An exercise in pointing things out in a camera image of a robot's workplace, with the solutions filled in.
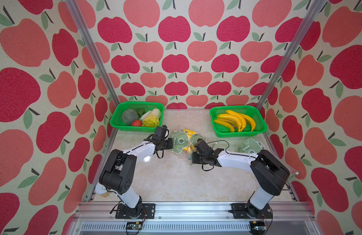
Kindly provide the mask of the yellow banana bunch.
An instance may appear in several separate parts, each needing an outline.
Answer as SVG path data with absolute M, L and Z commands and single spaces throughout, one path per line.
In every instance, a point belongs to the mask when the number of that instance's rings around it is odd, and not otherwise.
M 218 114 L 213 122 L 227 128 L 230 133 L 253 132 L 256 129 L 256 122 L 252 117 L 232 110 L 226 110 L 224 113 Z

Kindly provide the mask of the zip-top bag with dinosaur print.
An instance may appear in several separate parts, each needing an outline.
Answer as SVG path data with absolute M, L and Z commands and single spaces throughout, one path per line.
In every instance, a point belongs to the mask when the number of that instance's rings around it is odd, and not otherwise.
M 237 152 L 239 153 L 258 153 L 261 150 L 267 150 L 267 147 L 257 139 L 253 138 L 244 138 L 239 142 L 237 146 Z

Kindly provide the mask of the bananas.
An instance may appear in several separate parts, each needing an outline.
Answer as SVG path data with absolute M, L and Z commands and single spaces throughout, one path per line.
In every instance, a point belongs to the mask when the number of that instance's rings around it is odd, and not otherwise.
M 188 129 L 182 129 L 181 132 L 186 133 L 189 140 L 189 145 L 185 147 L 184 150 L 191 153 L 194 148 L 194 144 L 202 137 L 197 132 Z

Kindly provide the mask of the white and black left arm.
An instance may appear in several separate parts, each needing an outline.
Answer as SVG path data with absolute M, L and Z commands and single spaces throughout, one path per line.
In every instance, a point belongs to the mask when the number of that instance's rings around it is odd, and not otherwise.
M 168 136 L 167 126 L 158 126 L 141 144 L 126 150 L 111 151 L 95 186 L 95 192 L 99 195 L 112 193 L 120 199 L 112 210 L 116 211 L 117 216 L 145 216 L 143 200 L 132 187 L 136 164 L 152 155 L 161 159 L 158 154 L 160 151 L 173 148 L 173 142 Z

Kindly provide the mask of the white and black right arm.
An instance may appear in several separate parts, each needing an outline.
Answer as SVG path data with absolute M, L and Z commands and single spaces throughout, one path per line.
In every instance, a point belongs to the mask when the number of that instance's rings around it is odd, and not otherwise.
M 212 167 L 233 167 L 253 173 L 258 187 L 247 203 L 231 204 L 229 213 L 235 219 L 272 219 L 273 210 L 269 202 L 279 196 L 290 176 L 289 169 L 271 152 L 234 153 L 223 148 L 213 149 L 203 139 L 198 139 L 191 154 L 194 164 Z

